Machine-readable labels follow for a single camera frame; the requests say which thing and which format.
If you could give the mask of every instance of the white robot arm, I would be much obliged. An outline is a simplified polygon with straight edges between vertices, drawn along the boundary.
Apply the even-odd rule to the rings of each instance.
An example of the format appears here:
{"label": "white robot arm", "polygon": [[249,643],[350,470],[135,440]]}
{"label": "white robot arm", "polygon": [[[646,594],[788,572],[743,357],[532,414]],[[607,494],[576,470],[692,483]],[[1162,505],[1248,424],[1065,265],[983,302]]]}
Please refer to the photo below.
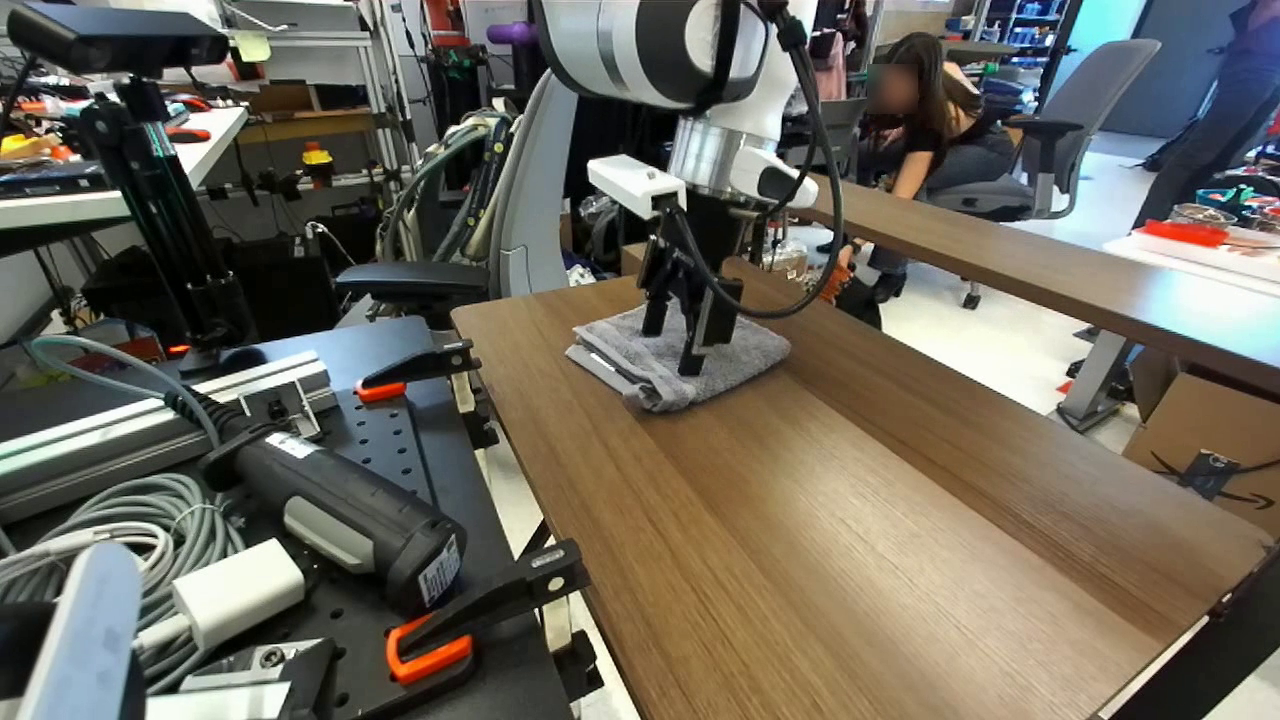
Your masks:
{"label": "white robot arm", "polygon": [[718,201],[788,201],[818,183],[775,159],[818,0],[535,0],[555,77],[582,94],[681,110],[671,176]]}
{"label": "white robot arm", "polygon": [[775,159],[800,81],[812,135],[828,150],[810,66],[818,0],[535,0],[532,13],[570,87],[681,110],[667,170],[628,155],[589,164],[600,193],[666,218],[639,271],[639,335],[661,335],[667,298],[681,298],[681,374],[701,374],[705,352],[731,340],[735,317],[780,319],[810,309],[836,271],[840,230],[823,274],[788,309],[743,309],[742,281],[719,274],[719,265],[735,254],[743,215],[818,201],[818,183]]}

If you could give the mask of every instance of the laboratory floor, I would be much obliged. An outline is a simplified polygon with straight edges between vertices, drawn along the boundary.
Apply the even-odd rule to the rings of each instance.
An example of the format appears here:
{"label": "laboratory floor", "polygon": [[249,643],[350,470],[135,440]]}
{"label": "laboratory floor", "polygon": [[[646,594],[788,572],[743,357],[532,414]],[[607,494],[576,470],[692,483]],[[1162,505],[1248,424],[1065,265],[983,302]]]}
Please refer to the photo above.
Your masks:
{"label": "laboratory floor", "polygon": [[[1025,229],[1043,230],[1068,244],[1108,244],[1130,234],[1134,215],[1152,183],[1139,159],[1157,147],[1157,140],[1139,135],[1096,135],[1085,180],[1080,204],[1065,218],[1033,218]],[[963,284],[954,271],[938,271],[916,265],[909,293],[884,309],[884,331],[913,343],[916,352],[1005,392],[1010,399],[1054,414],[1065,369],[1089,352],[1078,331],[1085,328],[1071,317],[1025,302],[1010,293],[983,289],[981,309],[962,309]],[[1137,409],[1126,409],[1118,418],[1099,424],[1093,440],[1119,453],[1137,427]],[[511,547],[532,537],[539,523],[539,505],[519,476],[519,465],[510,442],[481,453],[481,469],[511,537]],[[561,623],[592,623],[589,606],[576,601],[561,611]],[[639,716],[606,656],[606,690],[592,690],[576,705],[584,720],[628,720]],[[1239,683],[1214,720],[1263,720],[1280,716],[1280,650]]]}

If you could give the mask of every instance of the cloth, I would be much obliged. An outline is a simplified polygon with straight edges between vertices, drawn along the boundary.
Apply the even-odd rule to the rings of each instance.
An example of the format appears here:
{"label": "cloth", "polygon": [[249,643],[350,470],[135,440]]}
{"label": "cloth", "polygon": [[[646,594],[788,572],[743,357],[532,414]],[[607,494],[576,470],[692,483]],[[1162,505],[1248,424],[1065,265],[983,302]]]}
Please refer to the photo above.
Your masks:
{"label": "cloth", "polygon": [[748,317],[731,340],[705,352],[701,374],[681,374],[686,331],[639,335],[646,309],[571,328],[570,360],[616,387],[639,413],[686,413],[775,369],[792,343]]}

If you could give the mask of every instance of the cable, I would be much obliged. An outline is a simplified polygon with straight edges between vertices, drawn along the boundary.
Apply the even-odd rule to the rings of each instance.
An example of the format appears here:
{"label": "cable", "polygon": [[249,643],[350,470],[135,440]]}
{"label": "cable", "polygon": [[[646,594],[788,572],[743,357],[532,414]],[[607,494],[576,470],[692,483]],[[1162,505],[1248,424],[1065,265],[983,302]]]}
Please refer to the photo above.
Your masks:
{"label": "cable", "polygon": [[[209,442],[213,446],[219,442],[219,431],[216,431],[209,409],[193,397],[193,387],[173,379],[173,374],[163,374],[163,372],[156,372],[152,364],[144,364],[144,360],[135,360],[135,357],[127,357],[127,352],[120,352],[111,343],[90,340],[90,335],[36,335],[30,349],[34,349],[34,357],[41,364],[62,369],[70,374],[79,374],[90,382],[120,387],[120,392],[134,392],[134,397],[163,397],[163,392],[179,397],[193,409],[198,424],[206,427]],[[111,379],[111,374],[102,374],[102,372],[90,372],[90,369],[77,369],[77,364],[62,360],[62,357],[47,357],[47,349],[79,349],[79,352],[111,357],[118,364],[127,364],[127,369],[152,374],[156,382],[163,382],[163,392],[152,392],[152,387],[139,387],[139,382],[125,382],[125,379]]]}
{"label": "cable", "polygon": [[346,244],[339,234],[334,234],[328,225],[310,218],[310,225],[305,225],[305,234],[310,234],[310,241],[323,234],[323,241],[350,260],[350,269],[357,269],[357,254],[350,251],[350,244]]}
{"label": "cable", "polygon": [[19,552],[34,556],[34,566],[0,588],[6,601],[52,601],[62,591],[70,560],[96,539],[125,539],[148,562],[139,602],[139,661],[148,688],[163,690],[206,661],[206,646],[193,643],[173,601],[173,578],[235,556],[245,539],[226,520],[219,498],[213,498],[193,476],[160,470],[125,481],[84,498],[41,544]]}
{"label": "cable", "polygon": [[1280,469],[1280,455],[1263,458],[1263,465],[1236,469],[1236,476],[1251,476],[1251,470],[1267,470],[1267,469]]}
{"label": "cable", "polygon": [[[834,155],[834,140],[828,140],[823,121],[822,121],[822,98],[818,98],[818,87],[812,87],[812,64],[810,64],[804,49],[788,50],[788,55],[792,55],[804,102],[810,102],[812,135],[822,140],[823,155]],[[828,251],[823,274],[818,284],[810,284],[804,297],[796,302],[788,302],[788,309],[748,309],[735,297],[729,297],[719,274],[710,269],[710,254],[698,246],[698,230],[692,230],[688,215],[681,208],[671,213],[686,251],[692,254],[698,271],[705,274],[705,284],[718,293],[719,302],[729,302],[731,312],[752,317],[752,319],[784,319],[784,317],[804,312],[828,289],[828,281],[834,281],[834,271],[840,265],[840,246],[844,246],[844,230],[840,230],[844,229],[844,196],[840,196],[836,164],[828,169],[828,183],[834,183],[834,251]]]}

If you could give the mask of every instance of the wooden table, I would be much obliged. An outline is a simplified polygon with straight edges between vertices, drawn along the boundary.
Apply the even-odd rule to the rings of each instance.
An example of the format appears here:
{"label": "wooden table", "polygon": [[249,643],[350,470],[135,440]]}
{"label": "wooden table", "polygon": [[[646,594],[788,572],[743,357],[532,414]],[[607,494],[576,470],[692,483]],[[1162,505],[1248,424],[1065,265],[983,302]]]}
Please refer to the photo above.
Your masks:
{"label": "wooden table", "polygon": [[564,360],[634,302],[613,281],[457,328],[646,716],[1089,716],[1274,552],[823,302],[771,325],[784,369],[638,414]]}
{"label": "wooden table", "polygon": [[[1162,352],[1214,357],[1258,387],[1280,392],[1280,297],[1062,244],[1025,229],[962,215],[844,183],[844,229],[913,260],[1025,297]],[[834,218],[834,196],[810,213]]]}

